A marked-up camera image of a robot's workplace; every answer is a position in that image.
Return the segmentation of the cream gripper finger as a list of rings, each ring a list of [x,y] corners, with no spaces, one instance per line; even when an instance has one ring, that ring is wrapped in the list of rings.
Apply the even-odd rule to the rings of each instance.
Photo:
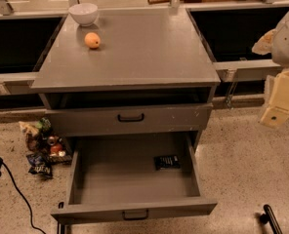
[[[272,29],[265,33],[252,47],[252,52],[257,55],[270,54],[272,50],[272,40],[276,30]]]
[[[259,123],[267,127],[277,128],[283,125],[288,119],[289,111],[278,107],[263,106]]]

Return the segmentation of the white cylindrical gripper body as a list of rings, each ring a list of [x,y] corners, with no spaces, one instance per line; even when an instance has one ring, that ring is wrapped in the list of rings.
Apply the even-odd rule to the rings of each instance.
[[[267,76],[264,97],[266,108],[289,114],[289,69]]]

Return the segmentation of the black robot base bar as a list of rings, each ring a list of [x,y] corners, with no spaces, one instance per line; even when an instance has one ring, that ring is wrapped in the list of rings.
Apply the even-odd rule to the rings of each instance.
[[[283,234],[279,223],[273,213],[273,210],[270,205],[263,205],[264,212],[260,215],[259,220],[262,224],[269,224],[273,234]]]

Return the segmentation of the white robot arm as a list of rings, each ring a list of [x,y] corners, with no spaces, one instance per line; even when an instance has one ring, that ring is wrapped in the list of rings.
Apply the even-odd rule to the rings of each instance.
[[[265,82],[265,103],[259,122],[276,128],[289,119],[289,11],[275,29],[268,31],[253,46],[258,55],[271,54],[274,63],[283,70]]]

